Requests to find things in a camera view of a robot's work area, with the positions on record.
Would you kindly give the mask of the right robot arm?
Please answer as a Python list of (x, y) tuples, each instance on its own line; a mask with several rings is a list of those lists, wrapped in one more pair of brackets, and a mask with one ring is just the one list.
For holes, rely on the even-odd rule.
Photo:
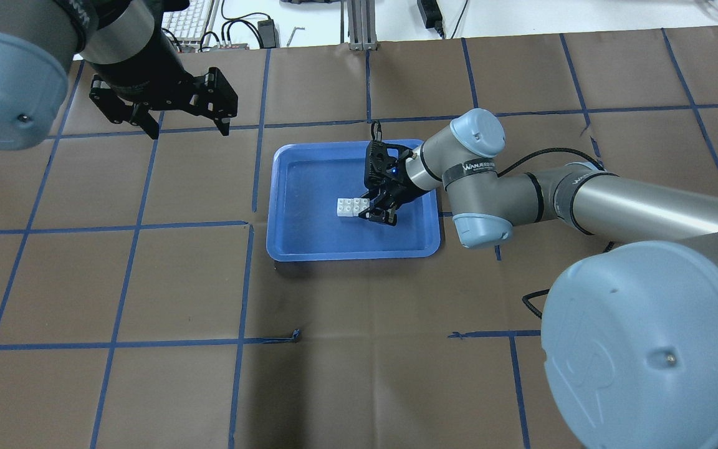
[(361, 218), (393, 226), (434, 190), (462, 247), (548, 226), (606, 241), (542, 290), (549, 392), (585, 448), (718, 448), (718, 197), (635, 181), (573, 148), (507, 168), (498, 117), (458, 116), (416, 145), (370, 123)]

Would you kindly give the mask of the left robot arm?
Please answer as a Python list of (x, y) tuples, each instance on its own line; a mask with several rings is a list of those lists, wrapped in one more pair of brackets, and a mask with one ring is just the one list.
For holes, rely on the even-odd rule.
[(0, 1), (0, 150), (49, 134), (80, 55), (95, 74), (89, 98), (109, 122), (158, 137), (153, 111), (181, 110), (228, 135), (237, 93), (220, 69), (185, 71), (162, 30), (188, 1)]

